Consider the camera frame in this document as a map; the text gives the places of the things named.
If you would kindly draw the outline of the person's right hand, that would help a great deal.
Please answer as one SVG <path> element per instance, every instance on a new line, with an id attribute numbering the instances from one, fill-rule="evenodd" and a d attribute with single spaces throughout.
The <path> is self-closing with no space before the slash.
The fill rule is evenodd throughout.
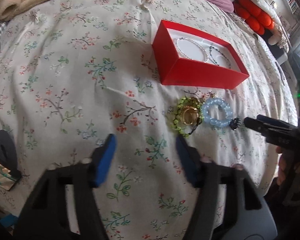
<path id="1" fill-rule="evenodd" d="M 281 154 L 279 163 L 278 163 L 279 169 L 278 169 L 278 178 L 277 178 L 277 185 L 280 186 L 286 179 L 286 175 L 287 175 L 286 169 L 287 169 L 287 165 L 289 162 L 283 156 L 283 149 L 280 146 L 276 147 L 276 153 Z M 300 174 L 300 163 L 296 164 L 295 172 L 297 174 Z"/>

